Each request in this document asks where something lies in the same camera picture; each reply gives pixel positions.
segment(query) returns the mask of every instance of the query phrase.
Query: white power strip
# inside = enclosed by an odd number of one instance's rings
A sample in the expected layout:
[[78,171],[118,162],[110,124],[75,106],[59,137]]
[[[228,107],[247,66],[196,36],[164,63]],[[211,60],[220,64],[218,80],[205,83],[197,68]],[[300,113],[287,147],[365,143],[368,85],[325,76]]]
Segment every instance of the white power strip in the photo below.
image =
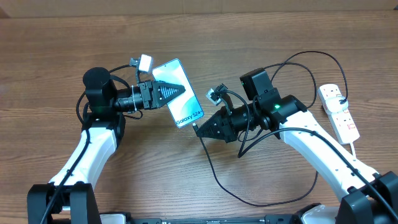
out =
[[348,110],[348,102],[346,105],[337,105],[330,103],[331,101],[338,102],[344,97],[337,85],[326,84],[318,89],[319,97],[322,101],[323,108],[328,113],[328,117],[333,130],[337,136],[340,144],[350,144],[351,151],[355,157],[353,142],[359,138],[358,129],[355,126],[353,117]]

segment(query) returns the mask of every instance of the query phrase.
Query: black cable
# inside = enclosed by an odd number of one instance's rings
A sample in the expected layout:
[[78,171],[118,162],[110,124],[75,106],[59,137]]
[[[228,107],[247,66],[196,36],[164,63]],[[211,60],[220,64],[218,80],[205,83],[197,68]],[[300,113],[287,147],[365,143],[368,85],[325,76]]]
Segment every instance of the black cable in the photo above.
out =
[[254,114],[255,114],[257,117],[260,117],[260,114],[259,114],[259,112],[257,111],[257,106],[256,106],[256,99],[257,99],[258,97],[259,97],[258,95],[256,95],[256,96],[253,97],[252,105],[253,105]]
[[[86,105],[84,107],[84,110],[83,110],[83,116],[85,116],[87,114],[88,105],[89,104],[86,103]],[[80,152],[79,156],[76,158],[76,160],[72,164],[72,166],[67,170],[67,174],[65,174],[65,176],[61,180],[60,184],[55,188],[55,192],[52,195],[52,198],[51,198],[50,202],[47,204],[47,207],[45,208],[44,215],[43,215],[43,218],[42,218],[42,221],[40,222],[40,224],[44,224],[44,222],[46,221],[48,215],[51,212],[52,207],[54,206],[54,203],[55,203],[56,199],[58,198],[59,194],[61,193],[61,189],[62,189],[63,185],[68,180],[68,178],[71,176],[72,172],[75,170],[76,166],[78,165],[78,163],[80,162],[81,158],[85,154],[85,152],[86,152],[86,150],[88,148],[88,145],[90,144],[90,132],[88,131],[88,129],[85,129],[85,131],[86,131],[86,144],[83,147],[83,150]]]
[[384,199],[380,193],[359,173],[359,170],[355,169],[355,167],[353,167],[348,161],[347,159],[339,152],[339,150],[337,150],[337,148],[332,145],[332,143],[330,141],[328,141],[327,139],[325,139],[322,135],[318,134],[316,131],[311,131],[309,129],[305,129],[305,128],[282,128],[276,131],[272,131],[270,133],[267,133],[263,136],[261,136],[259,139],[255,140],[252,144],[250,144],[250,146],[248,146],[245,150],[245,152],[247,152],[250,148],[252,148],[253,146],[255,146],[257,143],[259,143],[260,141],[262,141],[263,139],[277,134],[277,133],[281,133],[283,131],[302,131],[302,132],[306,132],[306,133],[310,133],[311,135],[314,135],[316,137],[318,137],[319,139],[321,139],[323,142],[325,142],[336,154],[337,156],[347,165],[347,167],[349,169],[351,169],[351,171],[358,176],[358,178],[360,180],[362,180],[362,182],[365,183],[365,185],[367,185],[369,187],[369,191],[373,194],[373,196],[376,196],[376,200],[379,200],[379,202],[381,204],[383,204],[385,206],[385,208],[388,210],[388,212],[392,215],[392,217],[398,221],[398,215],[396,214],[396,212],[391,208],[391,206],[388,204],[388,202],[386,201],[386,199]]
[[141,119],[144,114],[142,113],[141,110],[138,110],[138,112],[140,112],[140,114],[141,114],[140,117],[135,117],[135,116],[130,116],[130,115],[124,115],[124,117],[131,118],[131,119]]
[[125,85],[127,89],[129,89],[129,94],[130,95],[132,94],[131,86],[124,79],[117,77],[116,75],[111,75],[111,79]]
[[235,93],[235,92],[233,92],[233,91],[231,91],[231,90],[223,90],[223,91],[220,91],[220,93],[230,93],[230,94],[232,94],[232,95],[238,97],[238,98],[242,101],[242,103],[246,106],[246,109],[247,109],[247,111],[248,111],[248,127],[246,128],[246,132],[244,133],[242,145],[241,145],[241,148],[239,149],[239,152],[238,152],[238,158],[240,158],[240,157],[243,156],[243,154],[241,154],[241,153],[242,153],[244,144],[246,143],[246,139],[248,138],[248,132],[249,132],[249,127],[250,127],[250,109],[249,109],[249,105],[248,105],[248,103],[242,98],[242,96],[240,96],[239,94],[237,94],[237,93]]
[[120,70],[122,68],[128,68],[128,67],[131,67],[131,66],[130,65],[122,65],[122,66],[119,66],[117,68],[111,69],[109,72],[112,73],[114,71]]
[[[253,138],[247,139],[246,141],[255,140],[256,138],[258,138],[258,136],[260,136],[260,134],[262,133],[262,131],[263,131],[263,129],[260,129],[260,130],[257,132],[257,134],[256,134]],[[241,131],[241,133],[239,134],[239,136],[238,136],[238,142],[242,142],[242,140],[241,140],[241,135],[242,135],[243,132],[245,132],[245,131]]]
[[299,53],[294,54],[293,56],[289,57],[284,63],[282,63],[282,65],[279,66],[279,68],[275,71],[274,75],[272,76],[271,82],[273,81],[274,77],[276,76],[276,73],[277,73],[283,66],[285,66],[285,65],[287,64],[287,62],[288,62],[290,59],[292,59],[292,58],[295,57],[296,55],[304,54],[304,53],[318,53],[318,54],[327,55],[327,56],[331,57],[331,58],[337,63],[337,65],[339,66],[339,68],[340,68],[340,70],[341,70],[341,74],[343,75],[344,84],[346,85],[346,98],[343,99],[343,100],[341,100],[341,104],[345,103],[345,102],[347,101],[347,99],[348,99],[348,86],[347,86],[347,79],[346,79],[346,75],[345,75],[345,73],[344,73],[343,67],[340,65],[339,61],[337,61],[336,58],[334,58],[333,56],[331,56],[330,54],[325,53],[325,52],[320,52],[320,51],[317,51],[317,50],[308,50],[308,51],[303,51],[303,52],[299,52]]
[[219,185],[219,187],[221,187],[221,189],[223,189],[225,192],[229,193],[232,197],[234,197],[234,198],[240,200],[241,202],[243,202],[243,203],[245,203],[245,204],[248,204],[248,205],[251,205],[251,206],[255,206],[255,207],[268,207],[268,206],[273,206],[273,205],[283,205],[283,204],[286,204],[286,203],[296,202],[296,201],[298,201],[298,200],[301,200],[301,199],[305,198],[308,194],[310,194],[311,191],[313,190],[313,188],[315,187],[315,184],[317,184],[318,172],[315,174],[315,180],[314,180],[314,182],[313,182],[313,184],[312,184],[310,190],[309,190],[307,193],[305,193],[303,196],[299,197],[299,198],[296,198],[296,199],[293,199],[293,200],[284,201],[284,202],[268,203],[268,204],[265,204],[265,205],[256,205],[256,204],[247,202],[247,201],[245,201],[245,200],[239,198],[239,197],[236,196],[235,194],[231,193],[229,190],[225,189],[225,187],[223,187],[223,186],[220,184],[220,182],[219,182],[218,179],[217,179],[217,175],[216,175],[216,172],[215,172],[215,170],[214,170],[213,163],[211,162],[210,155],[209,155],[209,152],[207,151],[207,148],[206,148],[206,146],[205,146],[205,143],[203,143],[203,140],[202,140],[201,137],[199,137],[199,139],[200,139],[201,145],[203,146],[203,148],[204,148],[204,150],[205,150],[205,152],[206,152],[207,159],[209,160],[209,163],[210,163],[211,171],[213,171],[213,176],[214,176],[214,178],[216,179],[216,182],[217,182],[217,184]]
[[273,65],[268,65],[268,66],[264,67],[264,70],[267,69],[267,68],[271,68],[271,67],[278,66],[278,65],[281,66],[281,65],[283,65],[283,64],[285,64],[285,65],[297,65],[297,66],[303,67],[303,68],[305,68],[305,69],[309,72],[309,74],[311,75],[312,82],[313,82],[314,93],[313,93],[313,101],[312,101],[311,105],[307,107],[307,109],[311,108],[311,107],[314,105],[315,101],[317,100],[317,83],[316,83],[316,81],[315,81],[315,77],[313,76],[311,70],[310,70],[309,68],[307,68],[306,66],[300,64],[300,63],[294,63],[294,62],[284,62],[284,63],[277,63],[277,64],[273,64]]
[[84,91],[81,94],[81,96],[79,97],[79,100],[77,101],[77,104],[76,104],[76,115],[81,124],[83,124],[83,119],[81,118],[80,113],[79,113],[79,106],[80,106],[81,100],[83,99],[83,97],[85,97],[85,95],[86,95],[86,92]]

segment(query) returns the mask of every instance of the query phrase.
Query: wooden table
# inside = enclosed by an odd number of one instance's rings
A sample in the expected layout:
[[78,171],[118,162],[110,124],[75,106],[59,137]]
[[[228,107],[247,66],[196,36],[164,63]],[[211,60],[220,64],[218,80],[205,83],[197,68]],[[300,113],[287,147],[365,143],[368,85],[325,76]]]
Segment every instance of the wooden table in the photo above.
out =
[[[350,110],[361,134],[358,158],[380,173],[398,173],[397,24],[396,11],[0,20],[0,223],[27,223],[28,190],[49,181],[74,151],[83,74],[142,53],[152,55],[155,66],[182,61],[205,111],[197,122],[202,124],[219,109],[205,98],[210,87],[224,83],[244,95],[242,74],[302,50],[328,52],[346,71]],[[344,90],[330,58],[305,54],[293,61],[312,69],[318,86],[336,83]],[[133,69],[116,74],[134,83]],[[283,68],[274,86],[305,104],[313,98],[311,78],[301,68]],[[310,111],[334,136],[320,100]],[[313,182],[314,169],[276,138],[241,159],[238,142],[205,143],[220,182],[250,202],[298,197]],[[176,128],[167,108],[127,120],[95,194],[101,212],[130,211],[136,218],[261,217],[313,202],[338,205],[322,178],[308,197],[292,204],[256,208],[237,201],[217,186],[192,127]]]

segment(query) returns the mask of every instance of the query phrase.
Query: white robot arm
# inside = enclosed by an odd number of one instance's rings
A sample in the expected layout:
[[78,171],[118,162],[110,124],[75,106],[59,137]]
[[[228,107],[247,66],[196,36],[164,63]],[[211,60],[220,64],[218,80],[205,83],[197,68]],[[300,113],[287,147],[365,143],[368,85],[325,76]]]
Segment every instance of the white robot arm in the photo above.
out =
[[[116,135],[114,130],[106,128],[90,128],[90,143],[86,152],[76,166],[73,174],[65,182],[65,185],[74,185],[77,182],[91,184],[93,189],[100,177],[101,171],[104,168],[106,161],[115,152],[117,148]],[[58,186],[62,179],[76,161],[77,157],[82,152],[86,144],[86,131],[81,132],[81,139],[75,151],[64,165],[62,170],[53,178],[50,183]]]
[[[296,218],[301,223],[373,224],[398,221],[398,178],[394,173],[381,176],[353,157],[318,124],[296,97],[289,95],[281,98],[263,68],[241,76],[240,80],[252,103],[247,104],[223,84],[210,90],[207,98],[215,105],[223,102],[225,106],[200,128],[194,125],[198,137],[222,139],[228,143],[236,141],[239,132],[247,133],[260,126],[270,129],[271,133],[255,140],[245,150],[243,143],[238,157],[270,135],[275,135],[301,153],[328,182],[340,201],[340,207],[319,205],[300,211]],[[228,94],[237,96],[244,105],[233,108]]]

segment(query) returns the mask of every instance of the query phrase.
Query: smartphone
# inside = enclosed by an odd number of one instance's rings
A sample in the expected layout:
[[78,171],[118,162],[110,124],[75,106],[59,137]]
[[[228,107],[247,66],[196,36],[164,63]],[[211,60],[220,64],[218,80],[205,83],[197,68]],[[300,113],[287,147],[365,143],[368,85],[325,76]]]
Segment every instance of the smartphone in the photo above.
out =
[[163,81],[185,87],[184,93],[167,103],[178,128],[182,128],[203,117],[203,110],[179,59],[171,60],[154,68],[152,75],[155,81]]

